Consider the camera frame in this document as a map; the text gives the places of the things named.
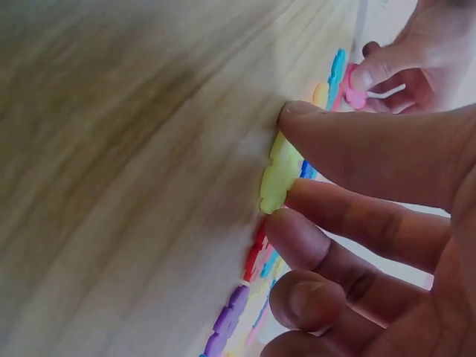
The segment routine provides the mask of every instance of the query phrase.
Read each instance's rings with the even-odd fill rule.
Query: blue foam piece
[[[329,83],[329,99],[327,101],[326,110],[331,110],[335,100],[337,99],[339,84],[342,82],[345,75],[346,61],[347,52],[343,48],[340,48],[335,55],[334,62],[332,63],[331,67],[330,77],[327,80]]]
[[[263,266],[263,270],[261,271],[261,275],[260,275],[261,277],[268,277],[278,257],[279,257],[279,254],[277,253],[275,249],[273,249],[271,256],[269,257],[268,261]]]
[[[311,164],[304,160],[303,166],[301,167],[300,176],[302,179],[314,180],[318,176],[318,171],[311,166]]]

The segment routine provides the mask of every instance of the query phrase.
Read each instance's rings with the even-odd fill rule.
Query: wooden table
[[[0,355],[197,356],[355,0],[0,4]]]

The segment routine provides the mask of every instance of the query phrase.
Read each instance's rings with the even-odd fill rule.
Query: foam shape
[[[353,89],[350,83],[350,76],[358,68],[358,65],[355,63],[350,63],[347,66],[347,70],[344,75],[344,97],[349,105],[354,109],[362,109],[367,103],[367,92],[366,91],[356,91]]]
[[[310,179],[310,180],[315,180],[315,178],[318,176],[318,172],[314,167],[311,166],[311,164],[304,160],[303,161],[303,166],[300,169],[300,176],[302,179]]]
[[[248,258],[246,259],[243,280],[253,283],[260,276],[263,266],[271,254],[271,249],[272,247],[266,238],[263,245],[257,245],[255,243],[251,247]]]
[[[254,237],[254,243],[258,246],[263,247],[263,244],[265,242],[266,238],[266,233],[265,233],[265,220],[262,219],[260,226],[258,227],[258,230],[256,232],[256,236]]]
[[[299,163],[303,160],[282,132],[278,132],[269,157],[271,164],[263,174],[260,189],[260,209],[267,214],[283,206],[287,191],[300,175]]]
[[[291,271],[291,269],[284,262],[283,258],[279,257],[277,260],[277,267],[276,267],[276,273],[274,274],[274,279],[279,280],[288,271]]]
[[[225,347],[225,352],[231,353],[233,356],[242,356],[242,351],[245,348],[246,338],[253,328],[253,323],[259,315],[264,303],[267,301],[269,294],[269,282],[262,284],[254,284],[252,286],[251,294],[246,304],[245,311],[239,319],[239,323],[233,336],[228,340]]]
[[[205,355],[207,357],[219,357],[225,349],[227,338],[224,335],[218,333],[212,334],[208,339],[207,346],[205,347]]]
[[[260,334],[260,331],[263,329],[263,326],[265,324],[265,318],[267,313],[268,313],[268,307],[266,306],[260,321],[258,322],[256,326],[253,327],[252,331],[250,331],[248,337],[246,338],[245,345],[247,347],[251,346],[251,344],[253,344],[253,342],[256,341],[258,335]]]
[[[312,103],[321,109],[327,107],[329,99],[329,83],[321,82],[315,87],[314,95],[312,96]]]
[[[245,311],[249,294],[249,286],[244,285],[238,286],[233,292],[233,294],[231,294],[230,300],[228,301],[228,307],[230,307],[234,311],[235,315],[240,316],[243,311]]]
[[[339,84],[339,90],[337,92],[337,97],[334,100],[334,104],[332,105],[332,108],[330,109],[331,112],[338,112],[339,107],[341,106],[341,100],[342,100],[343,96],[344,96],[344,82]]]
[[[340,83],[344,79],[345,63],[347,61],[347,52],[340,48],[332,62],[331,74],[327,83],[329,83],[329,99],[327,101],[326,110],[331,110],[334,102],[338,97]]]
[[[226,338],[230,338],[237,328],[238,320],[239,315],[232,308],[225,306],[216,319],[213,331]]]
[[[268,277],[269,274],[271,273],[271,270],[273,270],[274,264],[276,263],[277,258],[279,257],[279,254],[277,253],[276,250],[272,250],[271,256],[269,257],[268,261],[265,263],[263,266],[263,270],[261,271],[261,277],[265,278]]]

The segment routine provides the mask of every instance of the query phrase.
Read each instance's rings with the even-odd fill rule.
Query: finger
[[[408,210],[334,184],[298,179],[288,192],[286,206],[380,257],[430,274],[451,238],[445,217]]]
[[[419,52],[412,47],[411,42],[393,43],[368,54],[352,73],[351,83],[360,91],[368,91],[401,71],[423,65]]]
[[[421,105],[419,104],[414,104],[412,106],[409,106],[408,108],[402,110],[400,112],[400,114],[408,114],[408,115],[411,115],[411,114],[421,114],[423,113],[423,108],[421,107]]]
[[[273,287],[269,304],[280,324],[306,332],[329,329],[346,308],[342,288],[313,271],[284,275]]]
[[[266,235],[291,268],[313,270],[337,283],[345,291],[347,304],[380,326],[391,324],[425,294],[383,274],[296,211],[285,209],[270,215]]]
[[[364,58],[371,56],[375,51],[378,51],[380,48],[380,45],[375,41],[367,43],[362,50]],[[395,76],[392,76],[388,80],[370,88],[369,91],[377,94],[385,94],[389,91],[394,90],[395,88],[400,87],[402,84],[404,84],[403,79],[397,74]]]
[[[261,357],[341,357],[320,338],[301,331],[276,337],[261,352]]]
[[[322,113],[285,106],[280,128],[330,181],[366,196],[450,211],[476,160],[474,109],[432,115]]]
[[[282,290],[293,290],[296,286],[303,284],[302,280],[298,279],[298,277],[296,278],[297,281],[294,285],[292,284],[292,279],[288,279],[286,282],[282,282],[281,284],[278,282],[273,288],[270,298],[270,301],[272,301],[271,309],[273,313],[276,305],[292,304],[292,300],[289,301],[282,299],[282,297],[285,296],[283,295]],[[312,307],[314,310],[326,309],[326,306],[319,305],[320,301],[316,299],[316,297],[317,295],[310,295],[307,306]],[[379,337],[384,331],[385,330],[377,324],[347,307],[339,315],[339,319],[329,329],[319,334],[321,344],[319,347],[315,347],[315,349],[332,350],[337,352],[339,356],[357,356],[359,353],[364,351],[365,347],[369,346],[371,341]],[[277,344],[277,346],[273,346],[272,348],[269,347],[271,348],[271,351],[278,351],[281,349],[286,350],[289,348],[290,351],[296,353],[299,350],[299,344],[309,345],[309,342],[306,343],[299,338],[294,337],[291,340],[288,340],[287,338],[278,338],[272,344]],[[299,355],[296,353],[284,356]]]
[[[399,114],[414,106],[415,100],[406,89],[403,89],[384,99],[368,98],[367,105],[377,113]]]

